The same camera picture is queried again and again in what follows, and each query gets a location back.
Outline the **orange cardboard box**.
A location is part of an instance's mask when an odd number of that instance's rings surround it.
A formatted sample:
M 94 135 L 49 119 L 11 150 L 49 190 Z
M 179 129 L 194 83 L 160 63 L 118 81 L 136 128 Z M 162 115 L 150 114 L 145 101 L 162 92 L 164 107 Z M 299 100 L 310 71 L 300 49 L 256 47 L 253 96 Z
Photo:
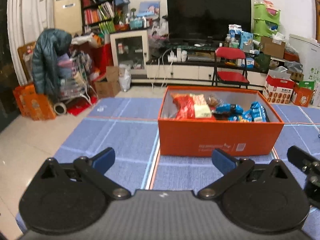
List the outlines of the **orange cardboard box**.
M 225 103 L 248 110 L 257 101 L 266 110 L 268 122 L 176 119 L 177 107 L 171 94 L 215 95 Z M 274 147 L 284 122 L 257 91 L 233 87 L 167 87 L 158 115 L 161 155 L 178 157 L 210 157 L 215 148 L 232 156 L 268 155 Z

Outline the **black bookshelf with books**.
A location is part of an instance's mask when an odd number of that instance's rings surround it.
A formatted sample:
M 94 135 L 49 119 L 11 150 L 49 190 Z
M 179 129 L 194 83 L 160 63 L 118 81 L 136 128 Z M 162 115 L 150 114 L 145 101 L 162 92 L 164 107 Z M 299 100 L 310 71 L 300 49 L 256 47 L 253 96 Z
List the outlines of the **black bookshelf with books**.
M 80 0 L 82 32 L 91 32 L 114 19 L 114 0 Z

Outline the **brown cardboard box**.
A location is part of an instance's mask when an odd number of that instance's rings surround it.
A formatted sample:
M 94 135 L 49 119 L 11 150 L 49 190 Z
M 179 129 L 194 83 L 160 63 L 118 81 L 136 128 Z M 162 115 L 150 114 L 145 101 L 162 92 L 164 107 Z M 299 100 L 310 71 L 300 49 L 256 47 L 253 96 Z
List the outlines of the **brown cardboard box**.
M 260 39 L 260 51 L 279 59 L 284 57 L 285 45 L 285 42 L 270 37 L 262 36 Z

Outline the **tape roll on floor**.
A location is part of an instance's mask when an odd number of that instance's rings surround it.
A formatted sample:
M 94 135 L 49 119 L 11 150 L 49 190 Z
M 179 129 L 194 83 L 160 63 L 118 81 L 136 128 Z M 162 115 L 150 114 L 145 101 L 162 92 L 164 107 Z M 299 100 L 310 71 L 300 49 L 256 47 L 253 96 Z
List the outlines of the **tape roll on floor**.
M 67 113 L 67 107 L 63 102 L 57 102 L 53 109 L 57 115 L 64 115 Z

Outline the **red white cardboard carton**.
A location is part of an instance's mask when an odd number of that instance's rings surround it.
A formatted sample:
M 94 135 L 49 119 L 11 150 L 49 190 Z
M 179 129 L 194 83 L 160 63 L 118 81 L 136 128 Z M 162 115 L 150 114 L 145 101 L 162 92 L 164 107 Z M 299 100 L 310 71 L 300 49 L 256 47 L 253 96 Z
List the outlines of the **red white cardboard carton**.
M 295 86 L 290 76 L 286 71 L 268 71 L 263 96 L 269 103 L 289 104 Z

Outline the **teal puffer jacket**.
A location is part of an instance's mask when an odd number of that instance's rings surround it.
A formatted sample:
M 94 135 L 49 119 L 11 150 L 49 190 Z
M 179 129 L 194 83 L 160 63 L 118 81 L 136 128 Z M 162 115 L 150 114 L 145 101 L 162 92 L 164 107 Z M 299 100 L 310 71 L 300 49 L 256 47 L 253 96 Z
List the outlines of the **teal puffer jacket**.
M 36 93 L 54 98 L 59 96 L 57 58 L 68 52 L 71 41 L 71 34 L 61 29 L 46 29 L 39 35 L 32 58 L 32 77 Z

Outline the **white glass door cabinet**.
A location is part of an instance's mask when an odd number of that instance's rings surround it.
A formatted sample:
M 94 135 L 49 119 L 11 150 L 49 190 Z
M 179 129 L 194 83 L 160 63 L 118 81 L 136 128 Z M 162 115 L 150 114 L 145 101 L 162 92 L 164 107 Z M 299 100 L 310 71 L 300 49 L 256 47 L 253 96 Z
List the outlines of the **white glass door cabinet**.
M 115 66 L 124 64 L 132 75 L 146 75 L 145 67 L 150 59 L 146 29 L 113 33 L 110 42 Z

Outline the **blue black striped snack pack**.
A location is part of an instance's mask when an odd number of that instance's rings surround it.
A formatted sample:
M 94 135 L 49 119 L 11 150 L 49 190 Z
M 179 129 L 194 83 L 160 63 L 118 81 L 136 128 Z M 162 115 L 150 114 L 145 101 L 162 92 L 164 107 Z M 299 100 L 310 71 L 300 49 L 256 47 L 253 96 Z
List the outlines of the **blue black striped snack pack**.
M 221 115 L 242 115 L 243 108 L 237 104 L 224 103 L 216 107 L 214 113 Z

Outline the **green stacked storage bins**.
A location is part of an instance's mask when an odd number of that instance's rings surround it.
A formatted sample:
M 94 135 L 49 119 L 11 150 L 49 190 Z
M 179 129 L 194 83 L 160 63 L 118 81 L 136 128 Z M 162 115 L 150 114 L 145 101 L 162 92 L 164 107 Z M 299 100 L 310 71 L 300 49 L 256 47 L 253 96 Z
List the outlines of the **green stacked storage bins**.
M 253 7 L 253 38 L 260 42 L 262 37 L 276 35 L 280 26 L 280 10 L 272 2 L 262 0 Z

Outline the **black flat television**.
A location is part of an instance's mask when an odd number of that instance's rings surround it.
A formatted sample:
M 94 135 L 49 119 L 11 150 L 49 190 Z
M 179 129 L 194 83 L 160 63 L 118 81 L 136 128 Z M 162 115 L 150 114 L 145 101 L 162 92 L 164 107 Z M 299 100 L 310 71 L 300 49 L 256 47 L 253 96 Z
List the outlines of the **black flat television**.
M 169 37 L 223 41 L 229 26 L 251 31 L 252 0 L 167 0 Z

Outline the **clear pack brown pastry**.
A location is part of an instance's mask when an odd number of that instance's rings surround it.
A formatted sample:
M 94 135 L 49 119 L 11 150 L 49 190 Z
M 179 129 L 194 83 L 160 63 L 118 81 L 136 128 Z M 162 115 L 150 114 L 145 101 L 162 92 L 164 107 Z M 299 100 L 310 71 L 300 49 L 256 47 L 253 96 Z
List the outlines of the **clear pack brown pastry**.
M 206 98 L 206 102 L 210 108 L 214 108 L 214 109 L 224 104 L 223 100 L 221 100 L 220 98 L 218 98 L 213 94 Z

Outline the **red snack bag yellow label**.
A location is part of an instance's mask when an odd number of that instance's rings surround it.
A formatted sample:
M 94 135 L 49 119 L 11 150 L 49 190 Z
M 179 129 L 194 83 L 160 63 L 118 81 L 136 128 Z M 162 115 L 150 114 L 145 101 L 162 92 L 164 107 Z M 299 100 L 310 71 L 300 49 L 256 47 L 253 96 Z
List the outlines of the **red snack bag yellow label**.
M 177 107 L 176 119 L 211 118 L 212 112 L 203 94 L 171 93 Z

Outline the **red folding chair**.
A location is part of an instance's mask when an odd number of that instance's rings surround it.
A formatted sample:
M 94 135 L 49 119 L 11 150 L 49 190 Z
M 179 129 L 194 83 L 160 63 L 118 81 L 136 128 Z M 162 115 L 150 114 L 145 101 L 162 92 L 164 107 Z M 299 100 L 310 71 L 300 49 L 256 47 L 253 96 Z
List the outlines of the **red folding chair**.
M 219 47 L 215 50 L 214 59 L 212 86 L 222 83 L 248 88 L 247 59 L 241 49 Z

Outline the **blue patterned tablecloth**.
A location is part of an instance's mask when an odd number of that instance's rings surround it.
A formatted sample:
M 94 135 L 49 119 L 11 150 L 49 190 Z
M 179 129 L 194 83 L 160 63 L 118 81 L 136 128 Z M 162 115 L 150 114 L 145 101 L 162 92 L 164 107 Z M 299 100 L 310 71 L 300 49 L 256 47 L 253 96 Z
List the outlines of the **blue patterned tablecloth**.
M 60 163 L 80 156 L 91 157 L 105 148 L 116 153 L 108 178 L 130 191 L 194 190 L 221 177 L 210 158 L 163 156 L 159 153 L 157 116 L 160 99 L 109 98 L 101 100 L 57 150 Z M 287 161 L 287 150 L 296 145 L 319 157 L 319 110 L 274 105 L 284 122 L 282 132 L 268 155 L 254 157 L 267 164 L 279 158 Z

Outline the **white air conditioner unit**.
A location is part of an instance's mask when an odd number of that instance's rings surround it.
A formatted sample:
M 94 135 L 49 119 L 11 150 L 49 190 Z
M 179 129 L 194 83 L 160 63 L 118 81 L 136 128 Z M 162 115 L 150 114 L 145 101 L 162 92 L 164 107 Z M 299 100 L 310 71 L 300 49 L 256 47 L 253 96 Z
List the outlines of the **white air conditioner unit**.
M 81 0 L 54 0 L 54 28 L 81 35 Z

